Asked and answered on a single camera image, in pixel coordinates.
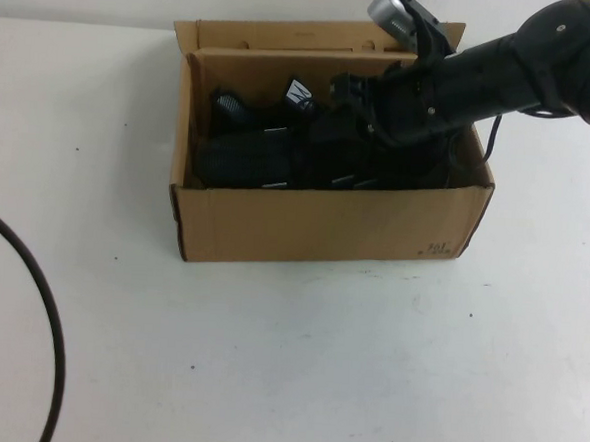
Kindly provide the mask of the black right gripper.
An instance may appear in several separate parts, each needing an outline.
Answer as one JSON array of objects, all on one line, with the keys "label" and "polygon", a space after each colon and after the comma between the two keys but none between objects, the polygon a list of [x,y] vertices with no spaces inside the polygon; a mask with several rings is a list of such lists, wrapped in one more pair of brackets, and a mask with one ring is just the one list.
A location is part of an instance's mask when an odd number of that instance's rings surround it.
[{"label": "black right gripper", "polygon": [[444,115],[437,87],[454,54],[428,63],[395,62],[378,75],[339,73],[331,79],[331,101],[363,110],[372,131],[387,145],[411,146],[456,131]]}]

